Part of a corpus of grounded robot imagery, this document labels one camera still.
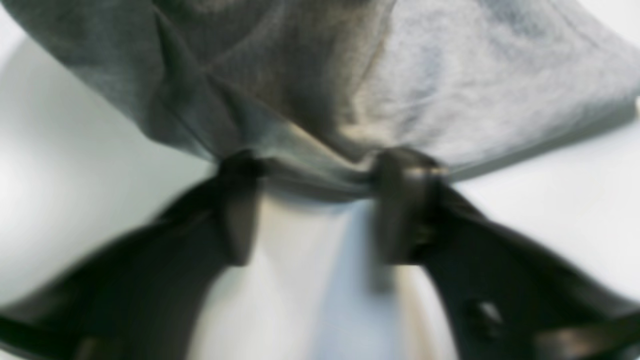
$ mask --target gray fabric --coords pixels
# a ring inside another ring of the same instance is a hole
[[[382,147],[479,173],[640,95],[640,55],[571,0],[0,1],[151,139],[352,195]]]

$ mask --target white surface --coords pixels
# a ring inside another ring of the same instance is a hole
[[[582,2],[640,46],[637,0]],[[23,36],[0,11],[0,303],[144,222],[208,169],[148,142]],[[640,299],[638,160],[640,122],[458,188],[492,218]],[[192,360],[359,359],[368,351],[367,360],[393,359],[400,341],[410,359],[454,358],[435,293],[416,268],[395,270],[397,300],[366,287],[369,202],[269,193],[262,210],[252,263],[211,293]],[[396,336],[400,318],[413,336]]]

